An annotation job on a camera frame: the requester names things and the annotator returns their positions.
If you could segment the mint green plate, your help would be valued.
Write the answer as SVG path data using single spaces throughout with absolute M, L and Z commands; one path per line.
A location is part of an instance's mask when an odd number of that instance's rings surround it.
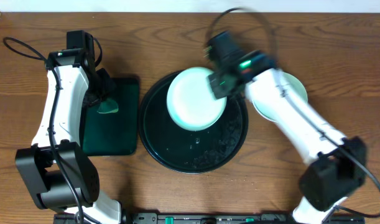
M 205 67 L 180 72 L 169 85 L 167 110 L 173 122 L 187 131 L 201 131 L 215 124 L 226 108 L 226 98 L 215 98 Z
M 286 73 L 286 72 L 284 72 L 284 77 L 292 85 L 292 88 L 297 92 L 297 94 L 301 97 L 301 99 L 303 99 L 304 102 L 307 103 L 308 102 L 308 95 L 307 95 L 307 91 L 306 91 L 304 85 L 302 84 L 302 82 L 298 78 L 296 78 L 295 76 L 293 76 L 289 73 Z M 263 118 L 265 118 L 269 121 L 272 121 L 272 122 L 276 122 L 273 115 L 271 115 L 270 112 L 268 112 L 268 110 L 265 109 L 265 107 L 262 105 L 262 103 L 257 103 L 255 101 L 253 101 L 253 106 L 254 106 L 255 110 Z

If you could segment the green scrubbing sponge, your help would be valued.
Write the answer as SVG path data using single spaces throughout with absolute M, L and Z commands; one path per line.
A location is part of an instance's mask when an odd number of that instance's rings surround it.
M 97 109 L 97 113 L 99 114 L 117 113 L 118 111 L 118 103 L 112 98 L 107 98 L 102 101 Z

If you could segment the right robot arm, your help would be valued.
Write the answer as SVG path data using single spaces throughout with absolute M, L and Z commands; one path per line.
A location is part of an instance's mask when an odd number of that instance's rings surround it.
M 323 223 L 364 184 L 364 142 L 347 138 L 323 119 L 295 91 L 274 57 L 260 50 L 246 53 L 227 31 L 207 39 L 208 58 L 216 67 L 209 77 L 213 94 L 223 98 L 244 91 L 255 109 L 270 115 L 307 165 L 299 179 L 303 197 L 292 218 Z

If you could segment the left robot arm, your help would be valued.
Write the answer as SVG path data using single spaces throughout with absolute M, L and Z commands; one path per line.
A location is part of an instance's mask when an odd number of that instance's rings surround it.
M 80 146 L 82 111 L 116 88 L 99 42 L 83 30 L 67 32 L 65 50 L 34 58 L 45 64 L 48 92 L 42 120 L 31 146 L 16 152 L 15 163 L 37 208 L 68 213 L 72 223 L 122 223 L 121 204 L 100 189 L 98 171 Z

